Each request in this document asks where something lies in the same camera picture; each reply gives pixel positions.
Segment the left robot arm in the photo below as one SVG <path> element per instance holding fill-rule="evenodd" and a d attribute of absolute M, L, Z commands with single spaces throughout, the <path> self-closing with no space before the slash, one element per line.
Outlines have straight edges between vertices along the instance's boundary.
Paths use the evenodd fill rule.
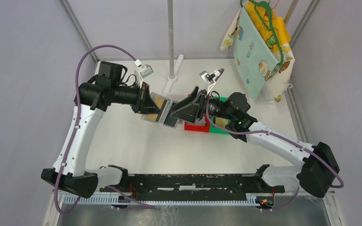
<path fill-rule="evenodd" d="M 42 180 L 58 189 L 90 198 L 97 189 L 111 185 L 123 192 L 129 187 L 127 170 L 114 165 L 102 169 L 86 169 L 86 160 L 97 126 L 111 104 L 129 105 L 134 113 L 154 114 L 160 108 L 150 96 L 149 85 L 143 78 L 151 75 L 150 65 L 139 65 L 136 82 L 128 86 L 123 81 L 128 69 L 120 64 L 101 61 L 99 71 L 79 86 L 80 102 L 74 106 L 71 127 L 65 144 L 52 168 L 43 169 Z"/>

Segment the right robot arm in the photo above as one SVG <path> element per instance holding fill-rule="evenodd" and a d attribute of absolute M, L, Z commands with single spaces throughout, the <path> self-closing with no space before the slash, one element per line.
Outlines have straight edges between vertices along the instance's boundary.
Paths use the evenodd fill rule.
<path fill-rule="evenodd" d="M 285 136 L 248 114 L 246 95 L 234 92 L 221 101 L 206 90 L 195 87 L 191 94 L 170 109 L 172 117 L 194 123 L 206 117 L 229 120 L 223 128 L 234 139 L 269 150 L 291 163 L 291 166 L 267 166 L 253 180 L 254 188 L 266 192 L 272 186 L 299 187 L 312 196 L 323 198 L 331 188 L 345 186 L 340 167 L 326 143 L 316 145 Z"/>

